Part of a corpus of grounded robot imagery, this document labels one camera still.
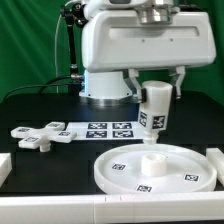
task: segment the green backdrop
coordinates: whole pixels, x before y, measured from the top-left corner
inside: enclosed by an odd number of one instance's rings
[[[55,77],[54,38],[60,6],[66,0],[1,0],[0,6],[0,101],[10,90],[44,84]],[[223,0],[192,0],[210,15],[217,59],[212,65],[187,70],[185,90],[201,91],[224,105],[224,10]],[[69,74],[67,33],[61,24],[58,44],[59,76]],[[75,30],[78,65],[80,30]],[[142,72],[140,81],[166,80],[167,71]],[[37,89],[26,90],[37,92]]]

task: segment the white robot body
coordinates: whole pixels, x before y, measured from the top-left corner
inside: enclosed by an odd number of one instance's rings
[[[169,25],[139,22],[134,10],[105,10],[83,30],[83,64],[88,72],[204,66],[216,50],[207,13],[181,12]]]

